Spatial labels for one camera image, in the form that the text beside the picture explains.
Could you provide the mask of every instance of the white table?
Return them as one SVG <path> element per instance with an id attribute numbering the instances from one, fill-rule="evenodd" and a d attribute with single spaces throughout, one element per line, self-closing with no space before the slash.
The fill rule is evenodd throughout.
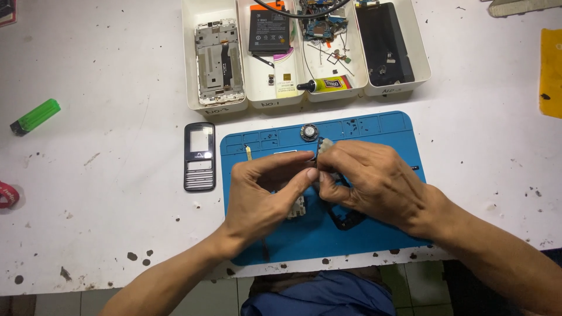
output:
<path id="1" fill-rule="evenodd" d="M 419 89 L 211 117 L 217 143 L 245 130 L 401 110 L 428 183 L 540 250 L 562 247 L 562 120 L 538 110 L 540 30 L 562 28 L 562 8 L 493 19 L 478 1 L 414 6 L 433 70 Z M 186 105 L 180 2 L 30 0 L 19 10 L 0 29 L 0 180 L 23 195 L 16 210 L 0 211 L 0 295 L 125 286 L 147 269 L 144 259 L 164 261 L 224 220 L 220 168 L 214 191 L 183 190 L 183 127 L 204 118 Z M 49 98 L 62 110 L 13 136 L 9 124 Z M 423 247 L 285 269 L 225 263 L 209 278 L 226 268 L 245 277 L 404 263 L 412 253 L 449 258 Z"/>

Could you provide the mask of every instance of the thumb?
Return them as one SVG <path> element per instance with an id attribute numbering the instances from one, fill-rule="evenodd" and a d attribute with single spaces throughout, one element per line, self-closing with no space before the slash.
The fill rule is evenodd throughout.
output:
<path id="1" fill-rule="evenodd" d="M 302 193 L 318 179 L 318 169 L 307 168 L 297 173 L 289 183 L 275 195 L 288 204 L 294 203 Z"/>
<path id="2" fill-rule="evenodd" d="M 340 204 L 349 209 L 353 209 L 351 201 L 351 189 L 336 184 L 332 175 L 325 171 L 320 171 L 320 198 L 324 201 Z"/>

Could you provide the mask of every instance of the tile floor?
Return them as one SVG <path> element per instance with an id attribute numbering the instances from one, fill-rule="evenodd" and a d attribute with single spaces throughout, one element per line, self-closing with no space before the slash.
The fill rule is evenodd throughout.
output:
<path id="1" fill-rule="evenodd" d="M 441 261 L 393 264 L 381 267 L 393 292 L 398 316 L 453 315 Z M 248 298 L 253 278 L 202 281 L 171 315 L 238 315 Z M 37 316 L 94 316 L 119 289 L 37 295 Z"/>

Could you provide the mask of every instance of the left hand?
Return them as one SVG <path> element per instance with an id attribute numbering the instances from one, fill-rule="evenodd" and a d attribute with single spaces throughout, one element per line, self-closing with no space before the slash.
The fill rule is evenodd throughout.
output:
<path id="1" fill-rule="evenodd" d="M 313 157 L 312 151 L 288 152 L 232 167 L 228 210 L 217 230 L 230 241 L 224 245 L 226 257 L 237 256 L 287 217 L 297 198 L 318 178 L 318 170 L 308 168 Z"/>

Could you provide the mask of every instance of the blue silicone repair mat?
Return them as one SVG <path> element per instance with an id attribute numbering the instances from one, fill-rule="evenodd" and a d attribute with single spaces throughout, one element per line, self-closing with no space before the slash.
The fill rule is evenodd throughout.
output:
<path id="1" fill-rule="evenodd" d="M 311 123 L 318 127 L 320 136 L 334 142 L 357 139 L 392 146 L 410 166 L 419 166 L 419 170 L 415 172 L 425 182 L 412 123 L 405 113 L 394 111 Z M 283 151 L 316 151 L 316 141 L 305 142 L 301 138 L 301 127 L 302 125 L 293 125 L 253 130 L 230 134 L 223 138 L 220 142 L 220 154 L 225 210 L 228 207 L 232 166 L 237 162 L 247 161 L 244 145 L 250 146 L 253 159 Z M 266 238 L 270 262 L 324 258 L 429 244 L 371 218 L 365 219 L 348 231 L 340 231 L 320 206 L 318 196 L 312 188 L 303 195 L 306 214 L 283 221 L 277 230 Z M 236 265 L 265 263 L 261 242 L 251 245 L 232 262 Z"/>

